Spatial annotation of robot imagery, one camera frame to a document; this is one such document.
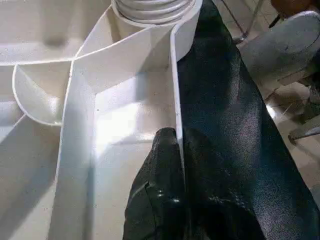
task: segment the plastic divider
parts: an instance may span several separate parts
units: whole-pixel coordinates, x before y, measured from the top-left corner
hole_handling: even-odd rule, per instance
[[[85,40],[77,57],[110,46],[142,29],[144,27],[130,25],[119,19],[109,6]]]
[[[13,66],[0,66],[0,142],[22,117],[12,91]]]
[[[13,93],[28,117],[41,124],[61,125],[70,65],[62,61],[16,67]]]
[[[154,135],[176,126],[170,32],[144,29],[74,62],[49,240],[122,238],[131,184]]]
[[[1,239],[46,239],[55,195],[60,127],[24,115],[0,143]]]

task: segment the chair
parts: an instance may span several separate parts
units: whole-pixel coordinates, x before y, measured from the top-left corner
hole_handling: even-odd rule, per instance
[[[320,49],[320,15],[315,11],[296,14],[241,49],[251,77],[266,99],[280,86],[300,81],[316,71],[311,61]],[[320,116],[293,130],[293,140],[320,134]]]

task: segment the white plastic compartment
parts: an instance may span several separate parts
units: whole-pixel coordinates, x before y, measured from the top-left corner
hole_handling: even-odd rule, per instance
[[[49,239],[122,239],[133,179],[156,131],[180,117],[171,28],[144,29],[74,62]]]
[[[120,240],[156,131],[176,128],[182,141],[176,61],[191,47],[202,1],[162,26],[134,23],[99,0],[60,1],[0,2],[0,20],[16,26],[0,26],[8,32],[0,108],[14,106],[4,107],[14,117],[1,109],[0,118],[9,126],[0,140],[0,238]],[[43,29],[46,15],[54,26]]]
[[[12,87],[21,110],[41,124],[60,126],[71,62],[18,65]]]
[[[109,0],[0,1],[0,65],[75,56]]]
[[[24,115],[0,142],[2,240],[45,240],[55,196],[60,127]]]
[[[23,115],[12,91],[13,70],[13,66],[0,66],[0,142]]]
[[[144,28],[142,24],[132,25],[121,20],[110,5],[85,40],[77,57],[110,46]]]

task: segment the floor tile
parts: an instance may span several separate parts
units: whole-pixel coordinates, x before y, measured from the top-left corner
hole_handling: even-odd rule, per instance
[[[238,21],[238,23],[241,26],[241,28],[243,29],[243,31],[248,29],[250,21],[251,21],[251,18],[243,18]],[[235,22],[227,22],[225,25],[228,28],[228,30],[230,31],[233,38],[239,37],[242,34],[241,30],[239,29],[239,27],[237,26],[237,24]],[[268,25],[267,21],[265,20],[265,18],[263,16],[258,16],[253,24],[253,27],[251,29],[251,32],[250,32],[246,42],[254,39],[255,37],[257,37],[261,33],[266,32],[268,30],[269,30],[269,25]]]
[[[250,1],[253,0],[224,0],[237,21],[252,17],[253,10],[251,8],[255,3],[250,3]]]
[[[277,106],[307,100],[308,98],[309,88],[298,82],[294,82],[275,90],[265,102],[269,106]]]
[[[224,23],[228,23],[228,22],[232,22],[234,21],[234,19],[232,18],[230,12],[228,11],[228,9],[226,8],[226,6],[224,5],[224,3],[221,0],[212,0],[213,3],[216,5],[216,7],[219,10],[219,13],[222,17],[222,21]]]
[[[269,15],[269,14],[276,14],[277,11],[275,8],[271,5],[270,0],[264,0],[262,7],[261,7],[261,12],[263,15]]]
[[[270,25],[278,16],[277,13],[273,13],[273,14],[266,14],[264,15],[265,20],[268,22],[268,24]]]
[[[226,22],[225,26],[233,38],[237,38],[242,35],[242,32],[235,21]]]
[[[298,139],[294,142],[291,142],[288,138],[290,131],[304,123],[302,114],[306,102],[304,100],[279,106],[267,105],[267,109],[304,182],[308,188],[315,188],[314,194],[317,195],[317,189],[320,187],[320,134]]]

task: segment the white plastic mold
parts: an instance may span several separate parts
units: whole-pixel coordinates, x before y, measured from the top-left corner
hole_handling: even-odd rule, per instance
[[[74,1],[61,6],[89,4]],[[23,4],[0,7],[22,16],[41,12],[35,2]],[[182,150],[177,61],[191,48],[202,1],[158,26],[126,19],[114,2],[92,4],[96,24],[68,54],[42,48],[37,26],[20,38],[16,30],[0,36],[0,43],[18,41],[16,58],[9,48],[0,52],[1,239],[120,240],[131,184],[155,133],[176,128]],[[86,26],[82,18],[77,24]],[[55,26],[48,35],[56,30],[63,32]],[[35,54],[20,46],[31,36]]]

